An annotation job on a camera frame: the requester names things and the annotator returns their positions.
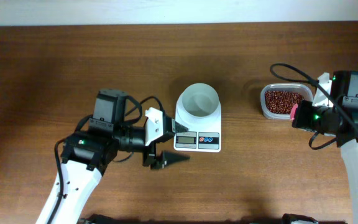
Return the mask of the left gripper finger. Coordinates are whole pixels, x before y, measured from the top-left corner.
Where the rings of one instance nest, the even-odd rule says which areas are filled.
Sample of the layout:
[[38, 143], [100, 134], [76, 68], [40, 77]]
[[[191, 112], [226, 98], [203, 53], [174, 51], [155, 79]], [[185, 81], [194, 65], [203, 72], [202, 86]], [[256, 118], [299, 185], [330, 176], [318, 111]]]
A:
[[178, 123], [176, 120], [172, 120], [172, 129], [174, 133], [185, 133], [188, 132], [188, 128], [180, 123]]
[[183, 162], [190, 159], [190, 156], [184, 154], [177, 154], [174, 152], [163, 151], [161, 154], [162, 157], [162, 168], [166, 168], [177, 162]]

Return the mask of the pink measuring scoop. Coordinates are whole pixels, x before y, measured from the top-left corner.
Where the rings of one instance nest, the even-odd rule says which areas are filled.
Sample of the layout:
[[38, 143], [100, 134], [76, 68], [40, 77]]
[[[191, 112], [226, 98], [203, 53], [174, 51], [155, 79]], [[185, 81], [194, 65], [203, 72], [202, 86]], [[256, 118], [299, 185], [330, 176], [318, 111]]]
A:
[[290, 111], [290, 120], [295, 119], [296, 110], [298, 108], [298, 104], [294, 104], [291, 111]]

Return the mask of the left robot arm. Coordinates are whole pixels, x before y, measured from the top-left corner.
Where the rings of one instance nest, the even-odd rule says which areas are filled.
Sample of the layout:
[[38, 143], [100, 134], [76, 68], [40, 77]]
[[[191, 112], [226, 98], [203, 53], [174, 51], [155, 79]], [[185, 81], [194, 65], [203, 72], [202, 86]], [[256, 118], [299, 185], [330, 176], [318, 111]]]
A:
[[187, 131], [163, 108], [144, 111], [140, 102], [122, 90], [99, 90], [93, 114], [55, 143], [57, 176], [37, 223], [76, 223], [119, 151], [141, 153], [142, 165], [152, 170], [188, 160], [189, 156], [173, 152], [157, 154], [156, 147]]

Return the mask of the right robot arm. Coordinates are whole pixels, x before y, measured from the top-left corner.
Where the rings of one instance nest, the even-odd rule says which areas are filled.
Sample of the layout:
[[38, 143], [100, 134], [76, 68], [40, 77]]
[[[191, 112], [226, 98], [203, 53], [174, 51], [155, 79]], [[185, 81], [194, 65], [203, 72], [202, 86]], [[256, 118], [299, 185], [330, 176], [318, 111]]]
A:
[[290, 117], [294, 128], [334, 138], [346, 167], [353, 222], [358, 223], [358, 72], [322, 74], [313, 101], [295, 105]]

